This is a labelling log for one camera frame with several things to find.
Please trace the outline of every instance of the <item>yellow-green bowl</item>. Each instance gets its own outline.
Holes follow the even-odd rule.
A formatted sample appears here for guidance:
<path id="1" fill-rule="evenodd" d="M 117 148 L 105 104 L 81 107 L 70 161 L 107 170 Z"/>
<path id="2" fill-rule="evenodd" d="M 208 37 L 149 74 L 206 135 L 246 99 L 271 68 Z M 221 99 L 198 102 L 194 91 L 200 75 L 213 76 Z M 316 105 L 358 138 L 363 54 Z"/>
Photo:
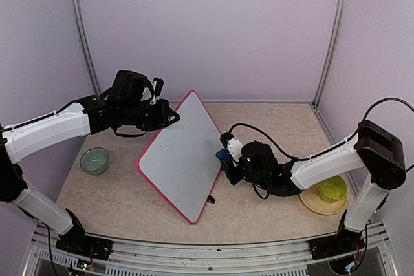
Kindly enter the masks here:
<path id="1" fill-rule="evenodd" d="M 343 200 L 348 195 L 347 182 L 340 176 L 326 179 L 318 184 L 318 194 L 328 203 Z"/>

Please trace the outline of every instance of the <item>bowl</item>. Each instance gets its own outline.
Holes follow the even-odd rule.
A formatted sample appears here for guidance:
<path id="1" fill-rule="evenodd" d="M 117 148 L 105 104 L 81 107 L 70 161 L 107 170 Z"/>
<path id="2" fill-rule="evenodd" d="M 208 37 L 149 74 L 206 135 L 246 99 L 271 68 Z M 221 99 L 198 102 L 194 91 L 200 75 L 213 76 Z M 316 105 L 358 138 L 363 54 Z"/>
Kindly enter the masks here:
<path id="1" fill-rule="evenodd" d="M 109 153 L 104 148 L 93 148 L 80 158 L 80 167 L 90 175 L 100 175 L 109 165 Z"/>
<path id="2" fill-rule="evenodd" d="M 328 203 L 343 200 L 348 195 L 347 182 L 340 176 L 326 179 L 318 184 L 318 194 Z"/>

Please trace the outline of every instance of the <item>purple-tinted wall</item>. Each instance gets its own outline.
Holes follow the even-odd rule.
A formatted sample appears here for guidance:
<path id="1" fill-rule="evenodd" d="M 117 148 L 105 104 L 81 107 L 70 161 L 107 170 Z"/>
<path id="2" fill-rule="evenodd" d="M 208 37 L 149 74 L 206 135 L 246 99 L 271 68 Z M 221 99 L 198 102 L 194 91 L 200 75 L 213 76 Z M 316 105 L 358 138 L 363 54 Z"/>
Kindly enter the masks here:
<path id="1" fill-rule="evenodd" d="M 131 69 L 164 96 L 313 100 L 336 0 L 80 0 L 102 83 Z"/>
<path id="2" fill-rule="evenodd" d="M 414 105 L 414 0 L 347 0 L 321 112 L 337 139 L 355 130 L 376 100 L 398 96 Z M 370 119 L 398 136 L 406 165 L 414 162 L 414 114 L 399 103 Z M 361 185 L 364 175 L 357 175 Z M 414 171 L 380 211 L 404 275 L 414 270 Z"/>
<path id="3" fill-rule="evenodd" d="M 19 123 L 92 92 L 70 0 L 0 0 L 0 122 Z M 56 199 L 82 140 L 23 160 L 27 179 Z M 34 223 L 0 203 L 0 275 L 18 275 Z"/>

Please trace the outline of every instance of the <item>vertical metal post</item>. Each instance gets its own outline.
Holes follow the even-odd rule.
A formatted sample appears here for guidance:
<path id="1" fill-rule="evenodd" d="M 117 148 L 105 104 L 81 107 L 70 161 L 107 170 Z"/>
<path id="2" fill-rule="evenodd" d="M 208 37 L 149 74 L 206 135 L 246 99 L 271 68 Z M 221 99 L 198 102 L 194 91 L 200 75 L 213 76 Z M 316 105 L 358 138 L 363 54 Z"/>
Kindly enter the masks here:
<path id="1" fill-rule="evenodd" d="M 316 90 L 316 94 L 313 100 L 313 105 L 316 109 L 319 107 L 321 103 L 323 92 L 325 91 L 329 73 L 331 71 L 332 61 L 334 58 L 336 43 L 338 42 L 344 8 L 345 8 L 345 0 L 338 0 L 336 3 L 334 25 L 332 27 L 331 38 L 329 40 L 328 51 L 326 53 L 325 61 L 323 63 L 323 70 L 322 70 L 321 78 L 319 80 L 318 89 Z"/>
<path id="2" fill-rule="evenodd" d="M 82 19 L 82 11 L 80 7 L 80 0 L 71 0 L 72 1 L 72 8 L 76 22 L 76 28 L 79 35 L 80 44 L 82 47 L 83 56 L 85 58 L 86 68 L 88 72 L 89 79 L 91 81 L 91 85 L 93 91 L 96 95 L 102 93 L 101 86 L 98 81 L 98 76 L 96 75 L 96 71 L 92 62 L 91 51 L 89 50 L 89 44 L 86 37 L 85 27 L 83 25 Z"/>

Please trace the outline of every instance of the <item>tabletop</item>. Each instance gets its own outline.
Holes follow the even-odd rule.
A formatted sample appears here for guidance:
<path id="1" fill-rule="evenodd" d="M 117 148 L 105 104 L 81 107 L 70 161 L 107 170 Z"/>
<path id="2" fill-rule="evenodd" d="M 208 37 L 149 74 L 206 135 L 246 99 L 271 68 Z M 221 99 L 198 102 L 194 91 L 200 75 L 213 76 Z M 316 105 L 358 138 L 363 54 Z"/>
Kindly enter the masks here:
<path id="1" fill-rule="evenodd" d="M 294 156 L 315 154 L 329 146 L 309 105 L 206 103 L 206 108 L 222 133 L 234 123 L 249 123 Z M 126 127 L 121 130 L 136 132 Z M 242 143 L 269 143 L 251 129 L 236 128 L 234 134 Z M 213 187 L 215 203 L 206 205 L 198 224 L 189 224 L 136 170 L 137 158 L 154 135 L 120 138 L 107 130 L 88 136 L 61 190 L 58 205 L 69 208 L 89 233 L 153 242 L 244 244 L 337 230 L 341 214 L 317 215 L 303 205 L 299 196 L 261 200 L 244 181 L 232 186 L 224 172 Z M 100 176 L 84 173 L 79 165 L 80 156 L 93 147 L 109 151 L 109 168 Z M 276 148 L 272 149 L 278 162 L 287 162 Z"/>

